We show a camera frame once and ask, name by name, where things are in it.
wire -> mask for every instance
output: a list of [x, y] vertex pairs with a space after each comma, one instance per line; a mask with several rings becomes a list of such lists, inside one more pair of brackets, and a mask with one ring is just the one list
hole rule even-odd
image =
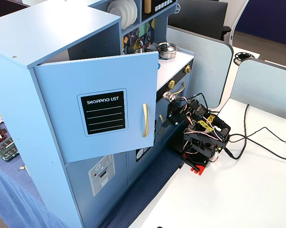
[[220, 137], [217, 135], [217, 133], [216, 133], [216, 131], [215, 131], [215, 128], [213, 127], [213, 125], [211, 125], [210, 121], [209, 121], [207, 118], [205, 118], [204, 116], [203, 116], [203, 118], [204, 118], [204, 119], [209, 123], [209, 125], [212, 127], [212, 129], [214, 130], [214, 133], [215, 133], [215, 135], [217, 136], [217, 138], [218, 138], [221, 142], [223, 142], [223, 140], [220, 139]]
[[278, 155], [278, 154], [274, 153], [273, 151], [271, 151], [271, 150], [270, 150], [270, 149], [268, 149], [267, 147], [265, 147], [265, 146], [263, 146], [263, 145], [261, 145], [261, 144], [257, 143], [256, 141], [254, 141], [254, 140], [252, 140], [252, 139], [250, 139], [250, 138], [247, 138], [247, 139], [248, 139], [248, 140], [250, 140], [252, 143], [255, 143], [256, 145], [258, 145], [258, 146], [262, 147], [263, 149], [265, 149], [265, 150], [269, 151], [270, 153], [272, 153], [273, 155], [277, 156], [278, 158], [281, 158], [281, 159], [283, 159], [283, 160], [286, 160], [286, 158], [281, 157], [280, 155]]
[[191, 112], [187, 112], [187, 113], [186, 113], [186, 118], [188, 119], [188, 121], [189, 121], [189, 122], [190, 122], [190, 124], [192, 125], [191, 118], [187, 115], [188, 113], [189, 113], [189, 114], [191, 114]]
[[217, 156], [217, 158], [214, 161], [209, 160], [211, 163], [214, 163], [215, 161], [217, 161], [219, 158], [219, 156]]
[[208, 103], [206, 102], [206, 99], [205, 99], [203, 93], [198, 93], [197, 95], [192, 96], [191, 98], [189, 98], [189, 100], [191, 100], [191, 99], [193, 99], [193, 98], [195, 98], [195, 97], [198, 97], [199, 95], [201, 95], [201, 96], [203, 97], [203, 100], [204, 100], [204, 103], [205, 103], [205, 106], [206, 106], [206, 110], [207, 110], [207, 112], [209, 112]]
[[185, 147], [188, 143], [189, 143], [189, 141], [186, 141], [185, 145], [183, 146], [183, 150], [185, 150]]
[[195, 152], [195, 153], [191, 153], [191, 152], [186, 152], [186, 153], [189, 153], [189, 154], [197, 154], [197, 153], [198, 153], [198, 151], [197, 151], [197, 152]]
[[186, 104], [185, 104], [184, 108], [181, 109], [181, 111], [180, 111], [180, 113], [181, 113], [182, 111], [184, 111], [184, 110], [187, 108], [187, 102], [188, 102], [188, 101], [187, 101], [186, 97], [184, 97], [184, 96], [177, 96], [176, 99], [177, 99], [177, 98], [182, 98], [182, 99], [184, 99], [184, 100], [186, 101]]
[[184, 134], [195, 134], [195, 133], [200, 133], [200, 134], [206, 135], [206, 136], [208, 136], [208, 137], [210, 137], [210, 138], [212, 138], [212, 139], [218, 140], [218, 139], [216, 139], [215, 137], [210, 136], [209, 134], [206, 134], [206, 133], [204, 133], [204, 132], [197, 132], [197, 131], [193, 131], [192, 129], [190, 129], [190, 132], [183, 132], [183, 133], [184, 133]]
[[243, 145], [243, 148], [242, 148], [242, 150], [241, 150], [239, 156], [238, 156], [238, 157], [234, 157], [234, 155], [233, 155], [227, 148], [224, 148], [225, 152], [226, 152], [232, 159], [235, 159], [235, 160], [238, 160], [238, 159], [241, 157], [241, 155], [243, 154], [243, 152], [244, 152], [244, 150], [245, 150], [245, 148], [246, 148], [246, 146], [247, 146], [247, 139], [248, 139], [248, 137], [247, 137], [246, 118], [247, 118], [248, 107], [249, 107], [249, 104], [247, 105], [246, 110], [244, 111], [244, 118], [243, 118], [243, 124], [244, 124], [244, 136], [243, 136], [243, 137], [244, 137], [244, 145]]
[[[283, 160], [286, 160], [286, 158], [284, 158], [284, 157], [282, 157], [282, 156], [280, 156], [280, 155], [274, 153], [273, 151], [271, 151], [271, 150], [268, 149], [267, 147], [265, 147], [265, 146], [263, 146], [263, 145], [257, 143], [256, 141], [254, 141], [254, 140], [252, 140], [252, 139], [249, 138], [250, 136], [256, 134], [257, 132], [260, 132], [262, 129], [267, 129], [269, 132], [271, 132], [267, 127], [262, 127], [261, 129], [255, 131], [254, 133], [252, 133], [252, 134], [250, 134], [249, 136], [247, 136], [246, 116], [247, 116], [248, 106], [249, 106], [249, 104], [247, 105], [246, 110], [245, 110], [245, 112], [244, 112], [244, 135], [242, 135], [242, 134], [232, 134], [232, 135], [231, 135], [231, 137], [232, 137], [232, 136], [235, 136], [235, 135], [238, 135], [238, 136], [242, 136], [242, 137], [243, 137], [242, 139], [240, 139], [240, 140], [243, 140], [243, 139], [245, 140], [245, 143], [244, 143], [244, 146], [243, 146], [243, 148], [242, 148], [242, 151], [240, 152], [240, 155], [239, 155], [237, 158], [235, 158], [234, 155], [231, 153], [231, 151], [229, 151], [229, 149], [226, 148], [226, 147], [224, 148], [225, 152], [226, 152], [232, 159], [238, 160], [238, 159], [241, 157], [241, 155], [242, 155], [242, 153], [243, 153], [243, 151], [244, 151], [244, 149], [245, 149], [245, 147], [246, 147], [246, 145], [247, 145], [247, 140], [249, 140], [249, 141], [251, 141], [252, 143], [254, 143], [254, 144], [260, 146], [261, 148], [263, 148], [263, 149], [269, 151], [271, 154], [275, 155], [276, 157], [281, 158], [281, 159], [283, 159]], [[278, 138], [280, 141], [286, 143], [286, 141], [284, 141], [284, 140], [282, 140], [281, 138], [279, 138], [279, 137], [278, 137], [277, 135], [275, 135], [273, 132], [271, 132], [271, 133], [272, 133], [276, 138]], [[240, 140], [230, 141], [230, 142], [231, 142], [231, 143], [235, 143], [235, 142], [239, 142]]]
[[[279, 139], [280, 141], [286, 143], [286, 141], [284, 141], [283, 139], [279, 138], [277, 135], [275, 135], [273, 132], [271, 132], [271, 130], [269, 130], [267, 127], [260, 128], [259, 130], [257, 130], [257, 131], [255, 131], [254, 133], [250, 134], [248, 137], [251, 137], [252, 135], [255, 135], [257, 132], [260, 132], [260, 131], [263, 130], [263, 129], [268, 130], [268, 131], [269, 131], [272, 135], [274, 135], [277, 139]], [[231, 142], [231, 143], [236, 143], [236, 142], [239, 142], [239, 141], [241, 141], [241, 140], [243, 140], [243, 139], [244, 139], [244, 138], [238, 139], [238, 140], [236, 140], [236, 141], [231, 141], [231, 140], [230, 140], [230, 142]]]

desk partition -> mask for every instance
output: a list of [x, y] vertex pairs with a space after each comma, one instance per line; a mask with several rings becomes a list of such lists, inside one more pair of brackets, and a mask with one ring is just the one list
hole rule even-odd
[[286, 67], [246, 59], [239, 66], [230, 98], [286, 118]]
[[195, 53], [189, 97], [203, 93], [210, 108], [221, 101], [233, 58], [233, 48], [223, 41], [168, 26], [167, 41]]

black panel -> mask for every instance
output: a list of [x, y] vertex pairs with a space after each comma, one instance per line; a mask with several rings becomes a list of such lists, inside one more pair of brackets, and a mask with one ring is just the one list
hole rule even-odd
[[226, 2], [178, 0], [177, 13], [168, 17], [168, 24], [207, 37], [220, 39], [227, 8]]
[[19, 2], [11, 0], [0, 0], [0, 17], [25, 9], [27, 7], [29, 6]]
[[88, 134], [125, 128], [124, 92], [81, 97]]

chalkboard label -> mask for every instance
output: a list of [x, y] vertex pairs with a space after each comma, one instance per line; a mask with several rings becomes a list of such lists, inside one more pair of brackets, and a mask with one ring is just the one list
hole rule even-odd
[[126, 128], [124, 91], [83, 96], [81, 103], [88, 134]]

white plate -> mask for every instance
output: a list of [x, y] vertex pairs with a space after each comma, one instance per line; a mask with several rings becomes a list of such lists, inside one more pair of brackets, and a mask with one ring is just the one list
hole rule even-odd
[[111, 13], [111, 12], [112, 14], [117, 13], [118, 14], [117, 16], [120, 16], [120, 13], [121, 13], [122, 15], [121, 16], [122, 17], [121, 29], [125, 29], [129, 22], [129, 13], [126, 12], [126, 7], [123, 7], [121, 2], [112, 1], [107, 7], [107, 13]]
[[134, 0], [127, 0], [130, 5], [132, 6], [132, 10], [133, 10], [133, 20], [131, 24], [134, 24], [135, 20], [137, 20], [138, 17], [138, 8], [137, 5], [135, 4]]
[[127, 27], [130, 26], [132, 24], [132, 21], [133, 21], [133, 8], [132, 8], [131, 4], [127, 0], [116, 0], [116, 1], [121, 2], [123, 7], [126, 7], [126, 10], [129, 14], [129, 21], [127, 23]]

